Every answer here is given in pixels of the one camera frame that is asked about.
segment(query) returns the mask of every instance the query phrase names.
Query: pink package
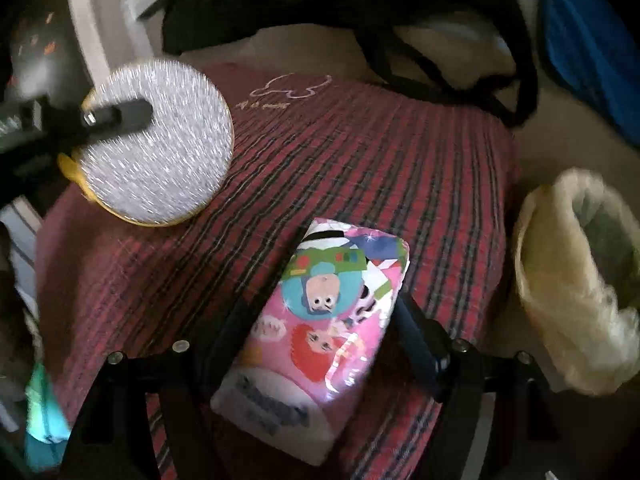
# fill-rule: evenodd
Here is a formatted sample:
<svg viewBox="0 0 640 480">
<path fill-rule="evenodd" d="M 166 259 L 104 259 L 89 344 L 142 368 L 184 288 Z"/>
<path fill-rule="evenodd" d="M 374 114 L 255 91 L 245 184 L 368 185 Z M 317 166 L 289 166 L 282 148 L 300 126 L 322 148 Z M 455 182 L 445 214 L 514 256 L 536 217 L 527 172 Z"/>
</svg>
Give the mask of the pink package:
<svg viewBox="0 0 640 480">
<path fill-rule="evenodd" d="M 359 400 L 408 257 L 400 238 L 316 218 L 212 409 L 304 462 L 324 462 Z"/>
</svg>

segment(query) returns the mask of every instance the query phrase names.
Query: screw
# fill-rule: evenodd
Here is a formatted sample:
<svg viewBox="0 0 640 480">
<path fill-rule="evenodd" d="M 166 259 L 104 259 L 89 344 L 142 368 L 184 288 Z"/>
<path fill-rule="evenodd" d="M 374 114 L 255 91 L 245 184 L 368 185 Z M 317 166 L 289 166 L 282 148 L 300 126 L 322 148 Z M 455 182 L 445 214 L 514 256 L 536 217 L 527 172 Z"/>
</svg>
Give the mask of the screw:
<svg viewBox="0 0 640 480">
<path fill-rule="evenodd" d="M 122 352 L 112 352 L 109 354 L 109 357 L 107 357 L 107 362 L 110 365 L 116 365 L 123 359 L 124 359 L 124 354 Z"/>
<path fill-rule="evenodd" d="M 469 341 L 461 338 L 457 338 L 453 340 L 453 344 L 451 345 L 456 352 L 466 352 L 469 350 L 470 344 Z"/>
<path fill-rule="evenodd" d="M 181 354 L 182 352 L 186 352 L 189 349 L 189 342 L 184 339 L 180 339 L 180 341 L 176 341 L 172 346 L 172 349 L 177 354 Z"/>
<path fill-rule="evenodd" d="M 525 352 L 524 350 L 520 350 L 516 354 L 516 357 L 518 361 L 520 361 L 524 365 L 530 365 L 533 362 L 533 357 L 531 357 L 531 354 Z"/>
</svg>

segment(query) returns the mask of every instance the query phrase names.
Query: glittery circle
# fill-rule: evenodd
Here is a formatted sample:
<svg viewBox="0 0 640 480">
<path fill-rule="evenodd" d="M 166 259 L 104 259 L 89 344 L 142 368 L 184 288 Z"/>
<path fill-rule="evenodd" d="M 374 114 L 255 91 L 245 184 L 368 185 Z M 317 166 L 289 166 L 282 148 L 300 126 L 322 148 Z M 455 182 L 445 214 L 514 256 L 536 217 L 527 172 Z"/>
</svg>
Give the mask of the glittery circle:
<svg viewBox="0 0 640 480">
<path fill-rule="evenodd" d="M 210 202 L 233 148 L 231 113 L 207 77 L 175 60 L 116 70 L 88 107 L 144 98 L 154 108 L 143 131 L 85 146 L 78 163 L 98 200 L 141 224 L 169 224 Z"/>
</svg>

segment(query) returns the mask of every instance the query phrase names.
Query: red striped cushion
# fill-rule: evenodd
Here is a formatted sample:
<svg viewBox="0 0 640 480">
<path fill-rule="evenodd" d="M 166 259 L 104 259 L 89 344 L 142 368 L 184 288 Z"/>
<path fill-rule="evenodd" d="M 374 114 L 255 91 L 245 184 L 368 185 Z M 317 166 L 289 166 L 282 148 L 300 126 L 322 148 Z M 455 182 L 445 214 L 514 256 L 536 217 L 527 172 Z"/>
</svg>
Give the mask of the red striped cushion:
<svg viewBox="0 0 640 480">
<path fill-rule="evenodd" d="M 315 216 L 404 238 L 418 304 L 452 335 L 476 338 L 502 271 L 516 171 L 513 137 L 498 120 L 323 76 L 267 86 L 274 75 L 235 65 L 206 73 L 232 109 L 236 143 L 228 179 L 200 215 L 137 227 L 71 186 L 38 234 L 46 365 L 71 421 L 109 352 L 162 351 L 239 294 L 262 304 Z M 232 478 L 401 479 L 437 413 L 390 331 L 356 415 L 320 468 L 206 417 Z M 161 471 L 173 478 L 157 413 L 152 427 Z"/>
</svg>

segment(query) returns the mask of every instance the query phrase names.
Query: black strap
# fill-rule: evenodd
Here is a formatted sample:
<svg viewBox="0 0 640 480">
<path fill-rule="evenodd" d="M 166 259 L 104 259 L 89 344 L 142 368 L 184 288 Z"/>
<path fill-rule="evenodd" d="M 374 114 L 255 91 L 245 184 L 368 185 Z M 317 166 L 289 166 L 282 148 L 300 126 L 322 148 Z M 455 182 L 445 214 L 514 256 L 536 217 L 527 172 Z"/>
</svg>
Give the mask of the black strap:
<svg viewBox="0 0 640 480">
<path fill-rule="evenodd" d="M 383 30 L 357 30 L 356 39 L 369 66 L 394 91 L 413 99 L 451 105 L 475 105 L 498 117 L 505 126 L 521 125 L 538 104 L 538 74 L 533 62 L 529 33 L 518 0 L 461 0 L 492 21 L 506 42 L 516 65 L 513 75 L 481 77 L 471 88 L 455 89 L 444 79 L 438 66 L 420 51 L 402 41 L 389 27 Z M 438 88 L 393 74 L 386 51 L 401 54 L 413 62 Z M 520 81 L 516 109 L 509 110 L 494 95 L 515 80 Z"/>
</svg>

